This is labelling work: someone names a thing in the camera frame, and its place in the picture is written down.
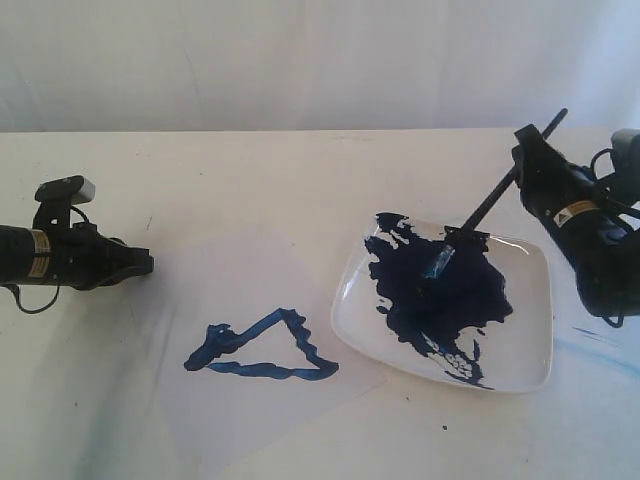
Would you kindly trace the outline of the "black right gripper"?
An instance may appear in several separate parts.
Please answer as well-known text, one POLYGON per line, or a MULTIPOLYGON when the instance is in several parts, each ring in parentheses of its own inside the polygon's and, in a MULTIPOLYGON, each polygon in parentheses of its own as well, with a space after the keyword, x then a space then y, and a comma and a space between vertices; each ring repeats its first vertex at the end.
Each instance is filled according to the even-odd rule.
POLYGON ((527 125, 514 133, 516 184, 525 210, 550 235, 623 235, 625 223, 605 210, 585 167, 567 161, 527 125))

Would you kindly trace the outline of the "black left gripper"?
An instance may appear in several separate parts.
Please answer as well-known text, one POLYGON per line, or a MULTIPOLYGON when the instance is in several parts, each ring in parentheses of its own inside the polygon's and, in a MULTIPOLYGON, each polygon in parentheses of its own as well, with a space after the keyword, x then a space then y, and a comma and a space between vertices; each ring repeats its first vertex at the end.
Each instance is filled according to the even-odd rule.
POLYGON ((148 249, 130 247, 116 237, 105 237, 92 222, 48 232, 51 271, 62 286, 93 290, 154 271, 154 257, 148 249))

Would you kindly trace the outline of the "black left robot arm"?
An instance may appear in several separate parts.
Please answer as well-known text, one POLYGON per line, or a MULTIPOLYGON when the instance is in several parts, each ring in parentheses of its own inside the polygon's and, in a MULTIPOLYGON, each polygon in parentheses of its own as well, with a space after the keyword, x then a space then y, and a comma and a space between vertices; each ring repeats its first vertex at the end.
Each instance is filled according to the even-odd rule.
POLYGON ((1 227, 1 283, 66 286, 86 291, 154 270, 150 251, 101 235, 97 226, 1 227))

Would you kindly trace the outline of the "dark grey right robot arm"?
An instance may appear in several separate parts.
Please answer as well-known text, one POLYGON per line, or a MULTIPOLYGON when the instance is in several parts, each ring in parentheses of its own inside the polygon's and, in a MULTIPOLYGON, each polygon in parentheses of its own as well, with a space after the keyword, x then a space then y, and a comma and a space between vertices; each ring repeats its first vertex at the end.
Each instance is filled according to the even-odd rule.
POLYGON ((639 133, 622 129, 605 153, 612 173, 569 162, 533 125, 515 134, 512 155, 524 208, 544 227, 575 272, 586 310, 614 328, 639 313, 639 133))

